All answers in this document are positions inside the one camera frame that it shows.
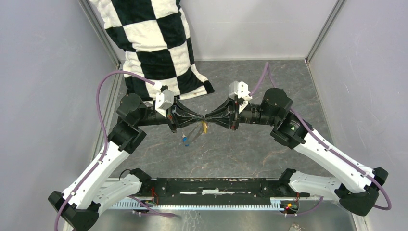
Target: yellow tag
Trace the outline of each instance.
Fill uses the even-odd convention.
[[[204,134],[207,133],[207,124],[205,122],[203,122],[203,130],[204,130]]]

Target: enclosure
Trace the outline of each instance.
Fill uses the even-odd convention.
[[[174,210],[180,219],[108,210],[91,230],[277,230],[296,222],[306,231],[383,231],[405,226],[405,140],[408,3],[402,0],[182,0],[197,70],[215,92],[182,103],[206,114],[228,98],[228,86],[252,89],[265,62],[303,118],[351,158],[389,172],[390,211],[359,217],[325,200],[304,216],[276,211]],[[125,53],[109,37],[87,0],[17,2],[1,9],[2,230],[51,230],[47,201],[65,189],[103,144],[95,94],[107,73],[123,68]],[[266,78],[251,103],[260,104]],[[108,130],[127,93],[123,75],[101,90]],[[147,126],[146,139],[108,179],[141,168],[154,178],[278,178],[287,168],[331,176],[310,158],[275,142],[270,128],[215,124],[188,147],[168,125]],[[313,207],[312,198],[301,201]],[[377,204],[384,205],[383,195]],[[59,230],[71,230],[60,220]]]

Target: light gray wall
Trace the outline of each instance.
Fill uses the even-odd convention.
[[[302,59],[335,3],[336,0],[182,0],[181,6],[190,24],[196,60]],[[116,52],[124,60],[123,51],[117,48]]]
[[[75,0],[5,1],[0,28],[0,230],[52,230],[47,198],[88,165],[114,64]]]
[[[311,61],[335,143],[390,174],[394,208],[370,212],[373,231],[404,229],[408,215],[407,9],[405,0],[347,1]]]

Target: black and white checkered cloth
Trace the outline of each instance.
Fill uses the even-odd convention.
[[[180,99],[214,92],[194,64],[189,25],[180,0],[90,0],[101,13],[104,28],[125,50],[123,70],[152,81],[160,80]],[[128,93],[144,101],[158,90],[134,77],[126,77]]]

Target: gray marble floor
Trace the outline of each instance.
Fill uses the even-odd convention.
[[[294,108],[331,140],[304,61],[269,62],[277,84],[293,99]],[[197,69],[210,80],[216,92],[183,100],[182,103],[200,114],[206,114],[226,100],[228,85],[234,80],[246,82],[252,90],[264,64],[265,61],[197,62]],[[251,103],[261,103],[264,92],[270,87],[270,81],[266,78]],[[122,81],[118,100],[125,92]],[[279,177],[286,168],[295,168],[307,174],[330,175],[308,157],[276,143],[269,135],[271,127],[241,124],[237,131],[232,131],[210,124],[207,134],[185,147],[181,136],[183,133],[187,135],[194,126],[178,129],[176,134],[170,132],[167,125],[141,127],[147,133],[146,138],[111,177],[118,177],[126,168],[137,167],[152,177]]]

